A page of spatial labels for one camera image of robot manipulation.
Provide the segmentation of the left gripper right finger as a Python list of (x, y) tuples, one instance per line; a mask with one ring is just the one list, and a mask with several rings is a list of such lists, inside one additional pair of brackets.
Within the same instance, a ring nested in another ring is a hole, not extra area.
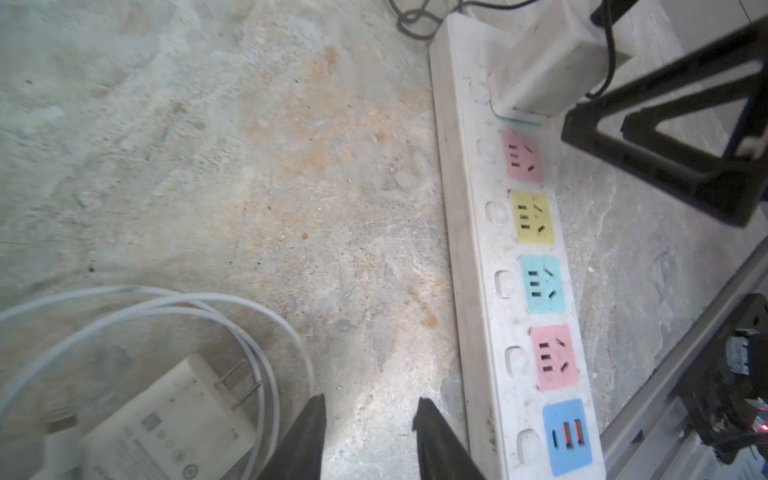
[(412, 429), (422, 480), (485, 479), (431, 399), (419, 399)]

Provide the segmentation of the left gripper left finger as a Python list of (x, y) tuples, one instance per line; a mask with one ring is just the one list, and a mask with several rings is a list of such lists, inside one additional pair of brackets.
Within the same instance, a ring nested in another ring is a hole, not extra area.
[(307, 401), (257, 479), (320, 479), (326, 427), (325, 395), (314, 395)]

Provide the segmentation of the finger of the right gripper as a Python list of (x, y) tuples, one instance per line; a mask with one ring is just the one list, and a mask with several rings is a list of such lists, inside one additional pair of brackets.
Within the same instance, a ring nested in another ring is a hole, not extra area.
[(561, 139), (745, 227), (767, 199), (767, 20), (575, 106)]

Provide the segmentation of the colourful white power strip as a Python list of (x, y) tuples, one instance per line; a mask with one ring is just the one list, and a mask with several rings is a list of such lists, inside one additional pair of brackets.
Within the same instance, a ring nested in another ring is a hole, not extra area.
[(489, 479), (602, 479), (549, 142), (491, 106), (510, 42), (453, 13), (429, 53), (469, 448)]

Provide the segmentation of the white charger with black cable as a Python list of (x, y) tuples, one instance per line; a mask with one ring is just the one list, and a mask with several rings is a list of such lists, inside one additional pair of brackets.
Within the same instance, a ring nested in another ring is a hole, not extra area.
[[(405, 36), (431, 41), (437, 32), (469, 50), (480, 68), (481, 100), (501, 118), (541, 124), (583, 98), (596, 98), (610, 86), (616, 70), (631, 59), (634, 47), (616, 25), (631, 1), (548, 1), (540, 15), (524, 25), (494, 26), (467, 14), (469, 8), (513, 11), (524, 1), (493, 4), (460, 1), (445, 17), (426, 4), (392, 8)], [(436, 32), (417, 33), (413, 25), (430, 21)]]

